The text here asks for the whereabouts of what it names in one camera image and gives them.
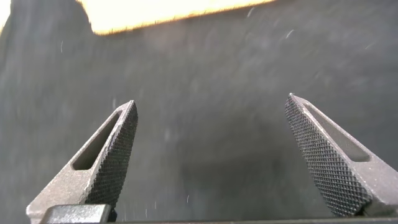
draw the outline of gray metal surface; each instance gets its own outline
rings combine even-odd
[[[56,205],[46,211],[41,223],[105,223],[111,210],[110,205]]]
[[[285,114],[315,185],[335,215],[397,215],[398,172],[307,100],[290,94]]]
[[[55,205],[108,204],[115,208],[129,164],[137,126],[130,101],[117,108],[26,208],[38,223]]]

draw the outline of elongated slot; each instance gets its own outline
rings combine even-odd
[[[323,129],[336,142],[341,150],[354,162],[367,162],[369,155],[364,152],[357,144],[350,140],[345,134],[334,127],[322,115],[318,114],[311,106],[305,106],[312,116],[322,125]]]
[[[120,114],[115,114],[106,126],[97,134],[97,136],[95,136],[82,154],[80,154],[72,164],[72,167],[75,170],[88,170],[93,166],[119,117]]]

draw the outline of knurled texture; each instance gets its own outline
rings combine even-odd
[[[371,195],[292,96],[286,102],[285,115],[315,185],[331,211],[337,216],[360,212],[371,201]]]
[[[137,109],[131,105],[103,157],[85,203],[106,203],[115,208],[126,178],[137,126]]]

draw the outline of blurry background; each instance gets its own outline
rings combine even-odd
[[[27,223],[25,207],[130,99],[119,220],[330,217],[284,117],[290,92],[398,169],[398,2],[250,9],[100,37],[75,1],[14,0],[0,37],[2,221]]]

